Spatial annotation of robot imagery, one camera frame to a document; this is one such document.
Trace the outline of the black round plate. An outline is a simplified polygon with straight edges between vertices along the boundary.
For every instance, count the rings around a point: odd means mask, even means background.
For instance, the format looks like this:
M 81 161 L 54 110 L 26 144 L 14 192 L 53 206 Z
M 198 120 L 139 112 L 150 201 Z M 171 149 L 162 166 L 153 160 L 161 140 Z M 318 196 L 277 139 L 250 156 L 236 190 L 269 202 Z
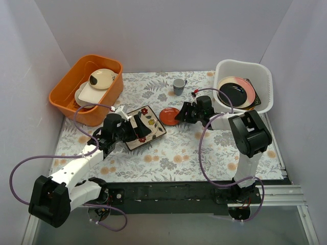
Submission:
M 247 101 L 245 89 L 238 84 L 226 83 L 222 85 L 219 90 L 230 99 L 234 107 L 240 107 Z

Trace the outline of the small red round plate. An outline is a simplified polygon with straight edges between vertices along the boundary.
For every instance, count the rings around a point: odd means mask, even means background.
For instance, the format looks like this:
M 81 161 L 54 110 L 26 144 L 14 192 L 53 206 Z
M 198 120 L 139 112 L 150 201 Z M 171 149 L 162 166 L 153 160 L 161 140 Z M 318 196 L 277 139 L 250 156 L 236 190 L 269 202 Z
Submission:
M 164 108 L 159 114 L 159 119 L 166 126 L 175 126 L 179 124 L 179 121 L 175 119 L 179 112 L 174 107 Z

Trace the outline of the black square floral plate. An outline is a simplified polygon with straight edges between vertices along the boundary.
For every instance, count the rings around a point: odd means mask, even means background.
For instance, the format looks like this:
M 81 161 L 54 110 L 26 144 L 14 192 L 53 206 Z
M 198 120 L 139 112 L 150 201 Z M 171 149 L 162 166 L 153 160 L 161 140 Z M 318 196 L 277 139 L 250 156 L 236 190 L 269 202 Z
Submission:
M 244 110 L 253 110 L 256 106 L 259 106 L 261 104 L 261 99 L 260 99 L 259 95 L 257 94 L 251 81 L 248 78 L 244 78 L 244 80 L 246 80 L 253 87 L 253 89 L 255 91 L 254 101 L 251 103 L 251 105 L 249 105 L 248 107 L 245 107 Z

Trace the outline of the pink and cream plate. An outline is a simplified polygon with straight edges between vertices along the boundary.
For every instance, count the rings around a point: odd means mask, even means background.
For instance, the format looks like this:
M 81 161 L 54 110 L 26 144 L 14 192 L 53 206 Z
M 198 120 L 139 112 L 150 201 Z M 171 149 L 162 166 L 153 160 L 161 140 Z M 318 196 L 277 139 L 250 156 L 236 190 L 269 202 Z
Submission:
M 239 78 L 239 77 L 225 77 L 218 83 L 217 89 L 219 90 L 219 88 L 226 83 L 238 84 L 238 85 L 242 86 L 247 93 L 247 101 L 240 107 L 234 107 L 234 108 L 243 109 L 243 108 L 251 105 L 251 103 L 255 99 L 255 91 L 254 91 L 253 87 L 246 80 L 244 80 L 243 78 Z

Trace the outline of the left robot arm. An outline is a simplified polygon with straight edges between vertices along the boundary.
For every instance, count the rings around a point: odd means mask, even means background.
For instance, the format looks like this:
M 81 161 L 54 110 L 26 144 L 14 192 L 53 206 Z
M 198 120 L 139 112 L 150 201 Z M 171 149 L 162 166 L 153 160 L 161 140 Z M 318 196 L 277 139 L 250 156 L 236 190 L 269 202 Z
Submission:
M 71 211 L 88 201 L 104 204 L 109 197 L 108 190 L 104 188 L 105 181 L 99 178 L 90 178 L 82 184 L 79 181 L 114 150 L 118 141 L 131 142 L 150 133 L 140 113 L 134 116 L 108 114 L 103 126 L 90 135 L 80 155 L 74 156 L 71 162 L 50 176 L 36 179 L 29 213 L 58 228 L 65 223 Z

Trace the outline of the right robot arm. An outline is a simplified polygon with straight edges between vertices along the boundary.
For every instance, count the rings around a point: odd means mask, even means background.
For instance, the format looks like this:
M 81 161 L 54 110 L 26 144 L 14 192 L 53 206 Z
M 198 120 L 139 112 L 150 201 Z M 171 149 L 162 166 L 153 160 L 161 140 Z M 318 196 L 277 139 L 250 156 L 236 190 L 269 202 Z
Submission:
M 239 150 L 239 162 L 237 172 L 231 183 L 222 185 L 213 182 L 205 173 L 202 164 L 202 142 L 206 130 L 223 128 L 222 118 L 226 116 L 237 149 Z M 209 96 L 199 96 L 192 103 L 185 102 L 175 120 L 195 124 L 201 122 L 204 126 L 200 137 L 198 158 L 200 169 L 204 177 L 215 186 L 215 194 L 218 203 L 242 203 L 251 198 L 261 200 L 255 182 L 259 160 L 262 154 L 272 144 L 272 136 L 255 110 L 243 114 L 216 113 Z

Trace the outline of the cream rectangular floral plate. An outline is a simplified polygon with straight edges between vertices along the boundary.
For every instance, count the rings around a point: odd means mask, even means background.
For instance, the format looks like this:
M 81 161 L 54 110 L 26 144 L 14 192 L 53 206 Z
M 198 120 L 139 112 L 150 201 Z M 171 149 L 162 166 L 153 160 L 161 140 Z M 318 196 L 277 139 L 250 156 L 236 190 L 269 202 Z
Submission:
M 144 138 L 137 139 L 131 142 L 126 142 L 125 145 L 130 151 L 139 148 L 144 144 L 150 143 L 167 133 L 158 116 L 154 113 L 154 111 L 149 105 L 131 111 L 128 113 L 128 115 L 132 116 L 131 124 L 134 128 L 136 127 L 136 123 L 133 116 L 138 115 L 143 124 L 151 131 L 151 133 Z

